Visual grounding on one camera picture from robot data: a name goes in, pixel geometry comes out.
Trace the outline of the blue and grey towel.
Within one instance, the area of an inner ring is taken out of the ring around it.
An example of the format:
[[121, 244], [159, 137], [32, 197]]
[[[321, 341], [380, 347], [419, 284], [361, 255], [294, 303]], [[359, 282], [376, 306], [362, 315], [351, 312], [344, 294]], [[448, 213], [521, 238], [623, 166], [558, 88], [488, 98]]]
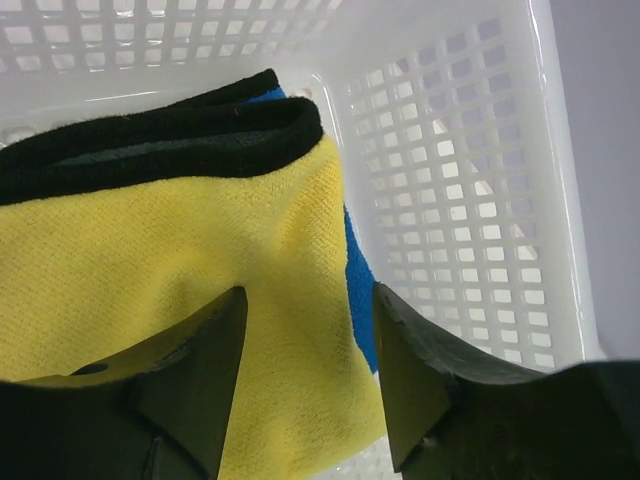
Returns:
[[[272, 69], [238, 80], [206, 94], [213, 105], [284, 99], [286, 94]], [[345, 275], [354, 337], [373, 374], [378, 372], [374, 331], [372, 288], [374, 275], [358, 244], [353, 222], [344, 208], [347, 265]]]

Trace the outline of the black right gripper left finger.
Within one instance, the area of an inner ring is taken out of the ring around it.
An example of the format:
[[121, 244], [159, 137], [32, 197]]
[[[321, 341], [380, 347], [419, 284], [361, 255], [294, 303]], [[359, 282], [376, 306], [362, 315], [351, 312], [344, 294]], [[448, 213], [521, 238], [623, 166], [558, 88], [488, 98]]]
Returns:
[[234, 287], [68, 376], [1, 385], [5, 479], [213, 479], [247, 323]]

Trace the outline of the yellow and grey towel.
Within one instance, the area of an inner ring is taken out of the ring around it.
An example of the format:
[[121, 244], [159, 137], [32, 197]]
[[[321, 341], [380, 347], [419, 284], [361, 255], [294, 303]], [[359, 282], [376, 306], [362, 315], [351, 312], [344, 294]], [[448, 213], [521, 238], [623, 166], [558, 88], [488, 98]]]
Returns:
[[240, 287], [245, 339], [213, 479], [312, 476], [385, 432], [346, 265], [340, 157], [310, 100], [32, 136], [1, 152], [1, 385], [71, 375]]

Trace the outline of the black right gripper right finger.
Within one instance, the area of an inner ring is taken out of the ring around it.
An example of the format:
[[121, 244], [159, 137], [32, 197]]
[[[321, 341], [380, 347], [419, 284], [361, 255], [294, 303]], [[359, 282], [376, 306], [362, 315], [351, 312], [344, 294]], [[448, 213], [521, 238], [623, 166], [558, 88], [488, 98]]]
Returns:
[[639, 364], [541, 373], [422, 317], [384, 284], [372, 293], [394, 470], [405, 479], [635, 479]]

